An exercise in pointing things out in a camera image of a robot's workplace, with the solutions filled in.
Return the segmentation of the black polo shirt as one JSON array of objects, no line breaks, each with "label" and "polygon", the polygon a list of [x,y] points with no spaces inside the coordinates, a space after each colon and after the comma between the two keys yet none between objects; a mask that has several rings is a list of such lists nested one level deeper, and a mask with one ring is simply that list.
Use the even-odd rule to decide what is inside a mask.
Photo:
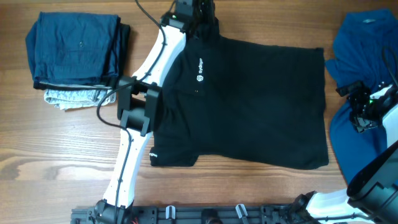
[{"label": "black polo shirt", "polygon": [[327,165],[324,64],[321,48],[244,42],[201,24],[165,78],[151,165],[190,167],[204,155]]}]

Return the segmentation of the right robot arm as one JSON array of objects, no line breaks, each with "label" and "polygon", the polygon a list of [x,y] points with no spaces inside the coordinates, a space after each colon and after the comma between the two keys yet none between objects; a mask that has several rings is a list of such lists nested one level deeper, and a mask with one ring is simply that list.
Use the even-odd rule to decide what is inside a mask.
[{"label": "right robot arm", "polygon": [[356,82],[338,93],[348,97],[349,119],[356,132],[382,126],[387,149],[362,168],[347,189],[297,197],[287,219],[289,223],[397,223],[397,82],[382,83],[375,93]]}]

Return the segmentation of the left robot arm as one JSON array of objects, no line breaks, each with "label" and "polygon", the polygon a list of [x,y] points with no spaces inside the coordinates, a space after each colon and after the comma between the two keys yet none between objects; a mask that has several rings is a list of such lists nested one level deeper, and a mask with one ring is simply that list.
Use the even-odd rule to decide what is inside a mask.
[{"label": "left robot arm", "polygon": [[174,1],[155,24],[157,40],[140,68],[130,77],[119,79],[112,93],[118,96],[115,125],[121,142],[113,176],[103,198],[83,212],[73,210],[72,223],[137,223],[132,205],[136,179],[149,139],[162,117],[162,85],[186,41],[194,37],[200,24],[215,21],[215,4],[206,1]]}]

